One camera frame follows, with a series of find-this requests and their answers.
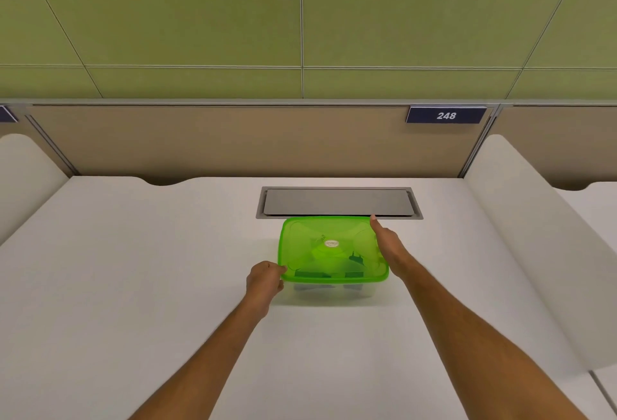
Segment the person's left forearm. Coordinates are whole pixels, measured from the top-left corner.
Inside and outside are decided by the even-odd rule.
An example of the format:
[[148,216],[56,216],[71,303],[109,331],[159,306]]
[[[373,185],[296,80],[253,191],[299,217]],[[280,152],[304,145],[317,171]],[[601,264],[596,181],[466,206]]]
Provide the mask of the person's left forearm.
[[209,420],[271,301],[246,294],[204,344],[128,420]]

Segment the person's right forearm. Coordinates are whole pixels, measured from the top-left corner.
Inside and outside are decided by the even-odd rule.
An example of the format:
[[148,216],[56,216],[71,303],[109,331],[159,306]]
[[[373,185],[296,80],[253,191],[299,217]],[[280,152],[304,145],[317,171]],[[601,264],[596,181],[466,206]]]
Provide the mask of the person's right forearm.
[[530,356],[412,256],[396,270],[469,420],[588,420]]

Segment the white curved desk divider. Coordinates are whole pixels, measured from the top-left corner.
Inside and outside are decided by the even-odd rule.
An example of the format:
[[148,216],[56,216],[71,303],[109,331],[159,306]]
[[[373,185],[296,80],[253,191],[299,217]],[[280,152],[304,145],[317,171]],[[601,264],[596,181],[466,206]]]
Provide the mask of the white curved desk divider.
[[0,138],[0,246],[67,181],[68,176],[32,139]]
[[465,181],[586,368],[617,364],[617,253],[501,135]]

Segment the green translucent container lid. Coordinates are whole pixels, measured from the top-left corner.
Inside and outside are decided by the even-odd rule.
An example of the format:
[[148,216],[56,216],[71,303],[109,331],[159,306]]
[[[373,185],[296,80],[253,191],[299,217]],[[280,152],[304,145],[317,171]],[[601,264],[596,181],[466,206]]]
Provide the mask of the green translucent container lid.
[[[325,240],[338,240],[328,248]],[[284,221],[278,264],[288,269],[285,282],[312,284],[379,283],[389,276],[370,218],[303,216]]]

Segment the person's right hand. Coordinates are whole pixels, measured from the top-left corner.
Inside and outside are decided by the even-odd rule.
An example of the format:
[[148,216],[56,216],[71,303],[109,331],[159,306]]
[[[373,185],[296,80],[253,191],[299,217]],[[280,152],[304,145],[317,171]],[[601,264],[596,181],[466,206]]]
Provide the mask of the person's right hand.
[[380,252],[390,270],[404,280],[416,263],[415,258],[405,248],[398,235],[393,230],[385,228],[374,214],[370,216],[370,225],[376,235]]

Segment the person's left hand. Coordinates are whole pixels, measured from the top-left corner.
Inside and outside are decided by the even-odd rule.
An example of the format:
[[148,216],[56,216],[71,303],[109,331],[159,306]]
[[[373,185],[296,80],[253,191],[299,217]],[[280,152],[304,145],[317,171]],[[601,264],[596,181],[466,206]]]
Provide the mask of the person's left hand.
[[279,294],[268,293],[264,289],[264,262],[271,261],[261,261],[251,268],[246,278],[246,292],[243,297],[243,304],[251,308],[260,319],[267,315],[272,300]]

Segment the beige desk partition panel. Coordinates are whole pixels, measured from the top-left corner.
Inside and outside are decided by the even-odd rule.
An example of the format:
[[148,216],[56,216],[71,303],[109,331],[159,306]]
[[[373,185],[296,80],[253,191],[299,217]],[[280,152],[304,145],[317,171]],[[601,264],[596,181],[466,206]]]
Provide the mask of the beige desk partition panel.
[[559,189],[617,182],[617,106],[509,106],[489,133]]
[[445,177],[479,124],[406,123],[407,106],[34,106],[81,175],[154,184],[194,177]]

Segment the clear plastic storage container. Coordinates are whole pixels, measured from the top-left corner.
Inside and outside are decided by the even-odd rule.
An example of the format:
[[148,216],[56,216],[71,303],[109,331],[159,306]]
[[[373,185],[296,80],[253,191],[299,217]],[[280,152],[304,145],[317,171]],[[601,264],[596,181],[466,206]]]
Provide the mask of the clear plastic storage container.
[[310,284],[286,283],[279,294],[286,301],[339,302],[368,299],[375,295],[380,283]]

